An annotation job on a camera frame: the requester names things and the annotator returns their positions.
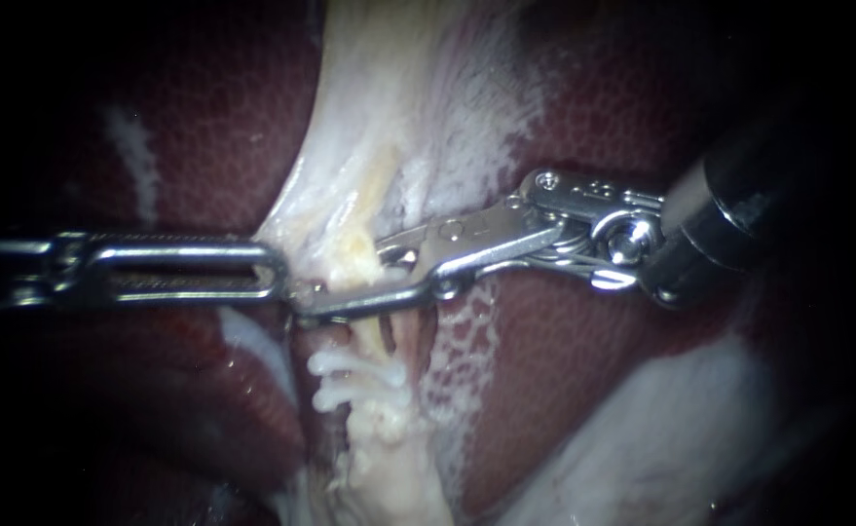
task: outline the forceps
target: forceps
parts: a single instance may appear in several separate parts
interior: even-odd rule
[[[0,273],[0,311],[257,303],[288,276],[281,252],[248,240],[83,231],[0,239]]]

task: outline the white fibrous membrane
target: white fibrous membrane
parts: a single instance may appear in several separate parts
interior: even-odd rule
[[[521,2],[508,4],[327,4],[309,129],[255,236],[285,251],[296,279],[324,282],[331,292],[396,279],[375,240],[478,209],[507,190],[500,176],[515,170],[509,140],[522,138],[543,108],[534,72],[519,80],[507,64],[516,39],[510,18]],[[377,319],[352,323],[345,346],[314,349],[307,366],[320,378],[315,411],[350,408],[347,450],[336,454],[332,480],[308,483],[320,475],[305,472],[305,482],[293,484],[326,488],[322,496],[307,490],[309,506],[323,508],[315,524],[453,522],[441,481],[459,494],[466,422],[491,380],[498,344],[491,286],[471,292],[468,303],[486,305],[482,314],[460,315],[486,343],[471,350],[474,342],[455,341],[458,322],[445,315],[427,373],[415,370],[417,338],[404,334],[416,330],[410,323],[392,324],[402,332],[397,349],[386,349]],[[445,372],[451,367],[469,378]],[[474,381],[478,387],[467,385]],[[434,451],[443,451],[439,464]],[[283,513],[310,516],[294,508],[302,499],[289,502]]]

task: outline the wet tissue surface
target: wet tissue surface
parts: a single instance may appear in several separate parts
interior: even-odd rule
[[[792,7],[21,8],[0,228],[256,236],[371,281],[372,239],[536,167],[662,191],[779,80],[856,114],[844,20]],[[826,253],[848,228],[681,313],[521,272],[320,331],[278,304],[0,316],[0,520],[856,520],[856,290],[826,278],[855,274]]]

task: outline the white tissue strand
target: white tissue strand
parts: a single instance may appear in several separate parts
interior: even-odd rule
[[[358,322],[355,339],[367,340],[373,324]],[[340,524],[452,524],[428,451],[433,425],[421,415],[404,364],[328,348],[308,359],[308,370],[321,376],[317,411],[345,402],[351,408],[349,450],[340,454],[327,488],[331,516]]]

